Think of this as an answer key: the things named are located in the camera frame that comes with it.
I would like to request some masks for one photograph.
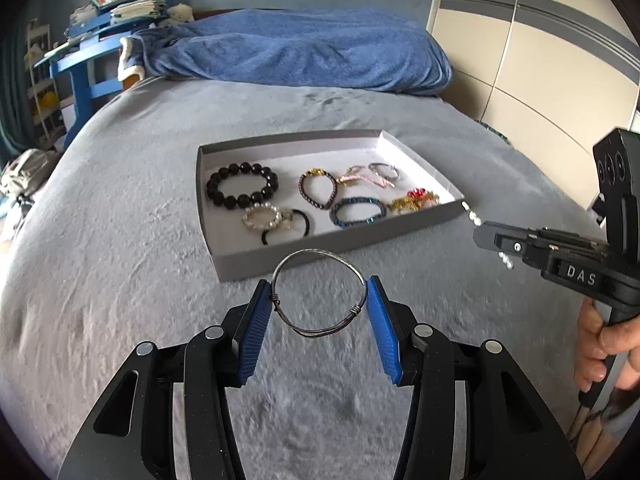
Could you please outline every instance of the teal curtain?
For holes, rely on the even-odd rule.
[[[0,42],[0,170],[25,150],[38,147],[27,99],[31,82],[24,69],[27,46],[21,22],[14,20]]]

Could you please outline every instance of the white fleece trim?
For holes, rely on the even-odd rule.
[[[120,60],[118,62],[118,81],[124,81],[132,75],[137,75],[140,81],[142,81],[145,78],[145,69],[142,65],[125,67],[125,63],[129,60],[129,56],[131,56],[133,39],[120,38],[120,44],[122,45],[122,53],[120,54]]]

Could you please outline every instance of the blue gripper pad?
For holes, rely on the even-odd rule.
[[[373,335],[376,338],[378,352],[385,374],[391,378],[393,384],[398,385],[402,379],[400,365],[400,347],[398,337],[391,325],[386,311],[388,299],[377,276],[367,280],[367,312]]]
[[[271,284],[266,280],[260,280],[251,301],[247,305],[251,315],[244,328],[244,334],[240,339],[238,351],[238,381],[246,384],[246,381],[255,372],[258,363],[260,348],[267,331],[269,318],[271,317]]]

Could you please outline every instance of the gray box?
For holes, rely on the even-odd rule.
[[[279,228],[269,233],[269,245],[265,246],[259,232],[249,231],[242,225],[242,209],[229,211],[224,206],[214,206],[206,195],[207,180],[218,168],[233,162],[259,162],[277,173],[280,187],[270,202],[279,207],[303,210],[311,222],[309,236],[302,238],[300,231],[297,233],[299,238],[283,241],[285,233]],[[399,168],[401,179],[395,182],[396,188],[380,189],[359,182],[354,186],[340,186],[336,200],[345,196],[375,196],[388,203],[415,187],[423,187],[437,193],[440,204],[401,215],[389,211],[386,218],[377,222],[340,229],[331,223],[328,211],[311,207],[298,192],[300,174],[309,168],[323,168],[338,177],[349,166],[366,166],[371,162],[386,162]],[[260,176],[238,174],[223,181],[221,187],[225,194],[237,197],[241,193],[251,194],[263,186],[264,179]],[[329,180],[323,177],[305,181],[305,190],[318,202],[324,202],[330,186]],[[281,259],[300,249],[321,248],[342,253],[447,221],[464,211],[460,205],[464,198],[462,193],[443,174],[381,130],[297,132],[201,146],[196,163],[196,196],[202,234],[221,282],[271,272]],[[358,204],[345,207],[340,213],[351,216],[347,219],[365,218],[378,212],[377,208],[371,210],[372,207],[371,204]],[[309,255],[306,259],[296,259],[295,263],[305,263],[315,257]]]

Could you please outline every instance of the gray bedspread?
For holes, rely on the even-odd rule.
[[[52,478],[85,416],[142,340],[170,346],[220,322],[256,280],[219,283],[200,233],[200,144],[300,130],[384,128],[444,173],[483,219],[598,233],[523,155],[436,98],[331,88],[148,80],[116,97],[62,158],[18,239],[0,303],[0,408]],[[554,415],[576,407],[579,298],[478,250],[446,224],[349,252],[390,298],[447,336],[501,340]],[[286,271],[294,322],[326,326],[358,290],[334,262]],[[277,317],[229,403],[247,478],[391,478],[411,391],[382,372],[366,313],[304,340]],[[178,477],[186,479],[176,401]],[[456,471],[460,472],[460,446]]]

